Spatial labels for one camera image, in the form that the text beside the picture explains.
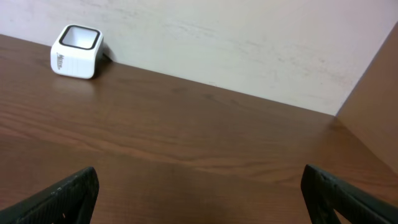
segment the white device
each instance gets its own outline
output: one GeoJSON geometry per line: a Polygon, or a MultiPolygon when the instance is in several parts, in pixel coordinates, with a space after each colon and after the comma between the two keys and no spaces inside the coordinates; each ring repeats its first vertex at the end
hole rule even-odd
{"type": "Polygon", "coordinates": [[[51,47],[51,68],[60,75],[91,78],[103,54],[101,31],[78,25],[66,26],[51,47]]]}

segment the black rim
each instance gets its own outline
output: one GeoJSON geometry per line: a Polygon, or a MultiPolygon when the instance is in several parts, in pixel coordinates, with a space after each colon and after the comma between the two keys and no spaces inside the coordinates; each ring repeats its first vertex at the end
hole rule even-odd
{"type": "Polygon", "coordinates": [[[67,27],[67,29],[65,30],[65,32],[62,34],[62,37],[60,39],[60,44],[64,45],[64,46],[68,46],[68,47],[74,47],[74,48],[78,48],[78,49],[83,49],[83,50],[91,50],[95,47],[95,44],[98,41],[98,38],[100,37],[100,32],[98,30],[94,30],[94,29],[90,29],[87,27],[82,27],[82,26],[76,26],[76,25],[70,25],[67,27]],[[63,39],[65,38],[65,36],[67,35],[68,31],[70,30],[70,28],[72,27],[79,27],[79,28],[83,28],[83,29],[88,29],[88,30],[92,30],[95,31],[97,33],[97,36],[95,37],[95,40],[93,42],[93,45],[90,48],[84,48],[84,47],[77,47],[77,46],[73,46],[73,45],[69,45],[69,44],[64,44],[63,43],[63,39]]]}

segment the white wall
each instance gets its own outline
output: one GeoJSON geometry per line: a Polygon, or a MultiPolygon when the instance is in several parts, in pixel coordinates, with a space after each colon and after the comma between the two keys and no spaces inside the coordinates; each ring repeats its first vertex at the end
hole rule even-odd
{"type": "Polygon", "coordinates": [[[0,0],[0,34],[92,26],[117,62],[328,114],[396,21],[396,0],[0,0]]]}

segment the wooden table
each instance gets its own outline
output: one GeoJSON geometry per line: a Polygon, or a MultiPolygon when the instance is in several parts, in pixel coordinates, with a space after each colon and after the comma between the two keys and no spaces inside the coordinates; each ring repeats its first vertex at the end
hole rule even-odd
{"type": "Polygon", "coordinates": [[[309,223],[307,163],[398,205],[332,116],[117,63],[61,77],[49,55],[0,35],[0,209],[94,166],[92,223],[309,223]]]}

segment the wall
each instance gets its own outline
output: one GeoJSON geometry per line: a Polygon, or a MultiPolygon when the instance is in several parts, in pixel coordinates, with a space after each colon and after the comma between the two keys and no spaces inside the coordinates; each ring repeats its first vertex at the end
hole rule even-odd
{"type": "Polygon", "coordinates": [[[338,113],[365,145],[398,173],[398,24],[338,113]]]}
{"type": "Polygon", "coordinates": [[[397,20],[395,0],[0,1],[0,34],[92,26],[117,62],[328,114],[397,20]]]}

